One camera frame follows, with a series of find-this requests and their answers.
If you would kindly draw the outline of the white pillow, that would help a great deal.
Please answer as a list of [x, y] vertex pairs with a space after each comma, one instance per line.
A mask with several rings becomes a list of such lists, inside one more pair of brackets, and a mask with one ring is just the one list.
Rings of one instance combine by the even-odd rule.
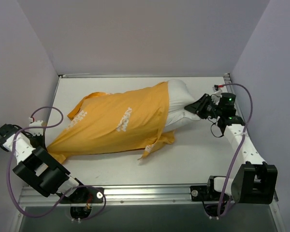
[[182, 126], [201, 120], [196, 114], [185, 110], [185, 106], [196, 100], [189, 93], [182, 80], [168, 81], [169, 111], [163, 132], [170, 132]]

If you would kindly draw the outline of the yellow Mickey Mouse pillowcase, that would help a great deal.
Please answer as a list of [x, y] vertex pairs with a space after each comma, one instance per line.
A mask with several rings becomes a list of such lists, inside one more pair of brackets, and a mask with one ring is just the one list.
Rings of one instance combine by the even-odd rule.
[[168, 83], [124, 93], [94, 92], [68, 113], [68, 126], [47, 146], [59, 162], [78, 155], [142, 150], [142, 158], [175, 142], [165, 132]]

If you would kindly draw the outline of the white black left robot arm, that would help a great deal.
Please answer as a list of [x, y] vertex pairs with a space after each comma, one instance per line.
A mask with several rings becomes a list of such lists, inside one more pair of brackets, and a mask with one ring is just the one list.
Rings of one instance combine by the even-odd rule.
[[21, 127], [13, 124], [0, 127], [0, 148], [11, 152], [15, 145], [16, 166], [13, 172], [45, 197], [51, 194], [61, 196], [72, 188], [71, 198], [77, 203], [84, 202], [88, 190], [80, 186], [81, 182], [71, 177], [71, 173], [46, 151], [44, 136], [21, 131], [15, 137], [19, 130]]

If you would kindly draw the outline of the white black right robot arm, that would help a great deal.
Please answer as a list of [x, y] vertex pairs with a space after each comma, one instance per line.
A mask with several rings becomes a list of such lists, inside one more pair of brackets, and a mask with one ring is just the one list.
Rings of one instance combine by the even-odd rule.
[[222, 136], [226, 137], [241, 165], [234, 178], [210, 176], [206, 196], [216, 201], [224, 193], [236, 203], [270, 204], [275, 193], [278, 171], [258, 153], [245, 129], [243, 119], [236, 115], [236, 95], [232, 93], [204, 94], [185, 106], [185, 110], [201, 119], [217, 119]]

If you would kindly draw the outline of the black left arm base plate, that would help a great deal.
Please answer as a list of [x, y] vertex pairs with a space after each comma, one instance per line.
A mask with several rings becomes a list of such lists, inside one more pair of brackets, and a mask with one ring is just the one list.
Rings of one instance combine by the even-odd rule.
[[81, 187], [76, 188], [72, 193], [66, 194], [59, 203], [76, 204], [76, 203], [102, 203], [104, 188], [98, 187]]

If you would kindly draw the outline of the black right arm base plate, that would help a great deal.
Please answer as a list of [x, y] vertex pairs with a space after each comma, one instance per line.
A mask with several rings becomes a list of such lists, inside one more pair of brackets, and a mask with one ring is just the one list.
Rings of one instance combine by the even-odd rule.
[[193, 202], [218, 202], [220, 199], [222, 187], [215, 189], [213, 186], [192, 185], [189, 187], [191, 200]]

